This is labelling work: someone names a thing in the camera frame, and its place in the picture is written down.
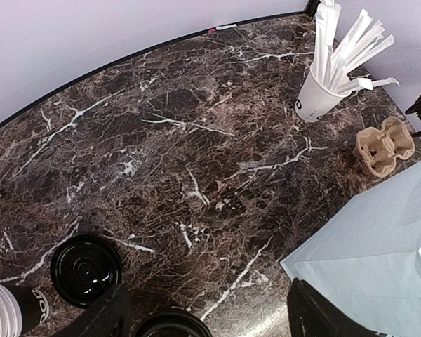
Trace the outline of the stack of black lids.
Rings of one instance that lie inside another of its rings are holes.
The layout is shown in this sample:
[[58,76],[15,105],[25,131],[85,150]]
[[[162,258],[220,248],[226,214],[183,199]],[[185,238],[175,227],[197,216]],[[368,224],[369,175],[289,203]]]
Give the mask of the stack of black lids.
[[86,309],[111,286],[122,283],[120,255],[106,239],[83,234],[63,242],[50,265],[52,284],[70,305]]

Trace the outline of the stack of paper cups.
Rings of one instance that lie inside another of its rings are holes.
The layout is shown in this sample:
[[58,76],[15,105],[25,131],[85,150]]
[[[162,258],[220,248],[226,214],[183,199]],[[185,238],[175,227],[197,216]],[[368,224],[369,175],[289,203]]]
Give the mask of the stack of paper cups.
[[0,336],[21,336],[49,316],[46,296],[30,286],[0,284]]

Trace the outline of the brown cardboard cup carrier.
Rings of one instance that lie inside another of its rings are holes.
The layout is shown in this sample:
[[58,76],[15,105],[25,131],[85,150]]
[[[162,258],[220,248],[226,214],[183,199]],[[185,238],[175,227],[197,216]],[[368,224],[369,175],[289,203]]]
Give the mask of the brown cardboard cup carrier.
[[356,135],[352,154],[361,162],[366,175],[384,178],[396,168],[396,160],[407,160],[415,143],[406,125],[396,117],[386,118],[381,128],[368,127]]

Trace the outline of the white paper bag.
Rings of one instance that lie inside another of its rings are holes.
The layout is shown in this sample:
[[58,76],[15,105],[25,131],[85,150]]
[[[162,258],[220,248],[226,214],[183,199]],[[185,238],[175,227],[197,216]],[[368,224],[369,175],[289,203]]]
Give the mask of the white paper bag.
[[421,336],[421,161],[353,197],[281,266],[362,326]]

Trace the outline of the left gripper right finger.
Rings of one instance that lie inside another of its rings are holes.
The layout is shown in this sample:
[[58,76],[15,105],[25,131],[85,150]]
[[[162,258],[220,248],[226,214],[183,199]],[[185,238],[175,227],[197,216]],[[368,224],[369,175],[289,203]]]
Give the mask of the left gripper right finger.
[[291,336],[367,337],[376,333],[350,319],[305,280],[295,278],[287,296]]

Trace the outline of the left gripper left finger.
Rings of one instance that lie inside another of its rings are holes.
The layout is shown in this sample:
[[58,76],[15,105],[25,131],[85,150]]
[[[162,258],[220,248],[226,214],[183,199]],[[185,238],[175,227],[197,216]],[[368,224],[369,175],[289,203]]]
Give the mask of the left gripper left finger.
[[54,336],[130,336],[132,305],[123,284],[112,285],[99,299]]

